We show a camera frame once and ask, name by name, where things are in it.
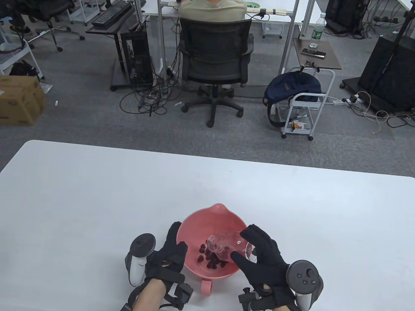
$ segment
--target black glove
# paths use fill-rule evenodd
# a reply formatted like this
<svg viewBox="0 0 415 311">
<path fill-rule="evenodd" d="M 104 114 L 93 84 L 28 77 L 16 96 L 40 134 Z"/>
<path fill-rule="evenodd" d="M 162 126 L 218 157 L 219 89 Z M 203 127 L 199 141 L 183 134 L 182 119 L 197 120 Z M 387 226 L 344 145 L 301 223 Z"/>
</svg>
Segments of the black glove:
<svg viewBox="0 0 415 311">
<path fill-rule="evenodd" d="M 287 284 L 288 264 L 281 257 L 276 241 L 256 225 L 241 232 L 241 237 L 255 246 L 257 263 L 249 261 L 238 252 L 231 258 L 242 270 L 254 290 L 261 296 L 272 296 L 275 308 L 293 305 L 295 296 Z"/>
<path fill-rule="evenodd" d="M 184 242 L 176 243 L 177 231 L 180 225 L 181 222 L 179 221 L 173 223 L 161 250 L 154 251 L 147 257 L 145 281 L 161 279 L 166 285 L 167 293 L 173 283 L 184 282 L 184 276 L 180 272 L 183 269 L 187 245 Z"/>
</svg>

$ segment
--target office chair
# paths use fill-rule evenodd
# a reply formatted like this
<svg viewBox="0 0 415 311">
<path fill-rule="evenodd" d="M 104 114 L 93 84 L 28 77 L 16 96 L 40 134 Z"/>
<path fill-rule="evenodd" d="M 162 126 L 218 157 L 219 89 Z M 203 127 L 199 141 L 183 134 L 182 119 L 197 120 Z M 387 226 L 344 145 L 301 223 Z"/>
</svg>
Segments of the office chair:
<svg viewBox="0 0 415 311">
<path fill-rule="evenodd" d="M 60 29 L 59 27 L 53 27 L 51 18 L 57 18 L 57 16 L 63 12 L 66 12 L 67 9 L 72 9 L 75 7 L 72 0 L 16 0 L 16 10 L 22 14 L 29 16 L 30 21 L 33 19 L 46 22 L 48 29 L 36 29 L 37 36 L 28 41 L 31 49 L 34 49 L 32 41 L 40 38 L 41 36 L 50 32 L 52 34 L 53 41 L 55 43 L 56 49 L 59 52 L 62 52 L 63 49 L 58 46 L 55 38 L 55 30 L 76 34 L 79 35 L 80 40 L 85 40 L 84 36 L 81 36 L 79 32 L 73 32 L 70 27 L 65 27 L 65 29 Z"/>
<path fill-rule="evenodd" d="M 254 50 L 254 37 L 249 33 L 251 20 L 213 23 L 181 18 L 180 25 L 183 80 L 212 84 L 211 91 L 205 86 L 198 89 L 198 95 L 205 94 L 207 98 L 187 102 L 181 111 L 186 113 L 191 106 L 211 105 L 210 120 L 206 124 L 210 128 L 215 124 L 218 105 L 238 110 L 237 116 L 242 118 L 244 108 L 217 98 L 234 96 L 233 88 L 219 91 L 219 85 L 240 83 L 244 86 L 248 81 L 248 64 Z"/>
</svg>

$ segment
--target cardboard box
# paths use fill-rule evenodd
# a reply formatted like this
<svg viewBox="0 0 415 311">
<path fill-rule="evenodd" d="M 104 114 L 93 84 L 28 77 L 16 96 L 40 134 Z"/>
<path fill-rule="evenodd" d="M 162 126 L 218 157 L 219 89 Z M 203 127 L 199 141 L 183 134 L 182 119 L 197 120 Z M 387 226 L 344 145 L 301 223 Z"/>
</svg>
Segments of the cardboard box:
<svg viewBox="0 0 415 311">
<path fill-rule="evenodd" d="M 46 106 L 36 77 L 0 76 L 0 124 L 33 125 Z"/>
</svg>

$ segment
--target floor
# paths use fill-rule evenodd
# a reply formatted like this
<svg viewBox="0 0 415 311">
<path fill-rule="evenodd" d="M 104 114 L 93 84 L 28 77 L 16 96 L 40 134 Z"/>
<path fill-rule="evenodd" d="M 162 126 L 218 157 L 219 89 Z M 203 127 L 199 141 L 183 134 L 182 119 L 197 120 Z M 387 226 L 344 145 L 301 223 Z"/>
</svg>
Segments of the floor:
<svg viewBox="0 0 415 311">
<path fill-rule="evenodd" d="M 385 14 L 395 6 L 395 0 L 392 2 L 388 3 Z M 318 3 L 324 10 L 327 1 Z M 403 9 L 396 16 L 402 20 L 402 15 Z M 172 25 L 171 20 L 165 20 L 168 62 L 172 61 L 176 49 L 174 33 L 170 29 Z M 83 24 L 72 28 L 85 30 Z M 395 29 L 380 31 L 386 34 Z M 275 77 L 284 39 L 262 39 L 258 23 L 252 24 L 251 32 L 255 37 L 255 50 L 249 65 L 249 86 L 238 88 L 236 93 L 255 97 L 262 95 L 264 86 L 261 85 L 267 85 Z M 327 105 L 324 108 L 312 142 L 299 135 L 282 140 L 279 131 L 268 123 L 261 99 L 234 98 L 245 108 L 243 118 L 237 118 L 232 109 L 220 107 L 212 129 L 205 125 L 209 115 L 207 107 L 190 109 L 184 114 L 180 111 L 181 104 L 176 105 L 197 96 L 190 92 L 184 92 L 177 100 L 169 102 L 166 115 L 126 114 L 120 110 L 119 101 L 128 91 L 109 90 L 111 66 L 116 54 L 113 40 L 100 35 L 86 34 L 85 37 L 85 41 L 80 41 L 76 36 L 57 34 L 63 48 L 61 53 L 47 38 L 35 41 L 33 52 L 46 76 L 45 82 L 54 85 L 47 95 L 49 105 L 34 126 L 0 126 L 0 170 L 22 144 L 40 139 L 415 176 L 415 129 L 408 126 L 391 129 L 382 124 L 381 132 L 372 134 L 378 130 L 378 125 L 356 116 L 346 106 Z M 337 71 L 331 95 L 349 97 L 350 94 L 339 89 L 338 85 L 344 78 L 361 74 L 377 38 L 371 35 L 365 40 L 353 40 L 324 34 L 323 40 L 332 43 L 343 65 L 343 70 Z M 298 65 L 294 52 L 290 54 L 289 65 Z M 137 109 L 137 102 L 127 98 L 123 107 Z"/>
</svg>

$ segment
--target navy backpack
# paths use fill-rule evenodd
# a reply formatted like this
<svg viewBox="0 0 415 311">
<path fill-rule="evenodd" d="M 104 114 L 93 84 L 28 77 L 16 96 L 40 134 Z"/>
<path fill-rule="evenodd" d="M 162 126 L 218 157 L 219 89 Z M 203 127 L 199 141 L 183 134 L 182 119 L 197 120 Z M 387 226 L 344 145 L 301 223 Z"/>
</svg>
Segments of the navy backpack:
<svg viewBox="0 0 415 311">
<path fill-rule="evenodd" d="M 269 123 L 275 127 L 285 126 L 285 122 L 271 120 L 271 107 L 287 98 L 292 98 L 298 93 L 321 93 L 321 85 L 316 77 L 299 71 L 290 71 L 275 77 L 265 90 L 262 102 L 267 106 Z M 317 96 L 300 96 L 297 100 L 304 102 L 316 102 Z"/>
</svg>

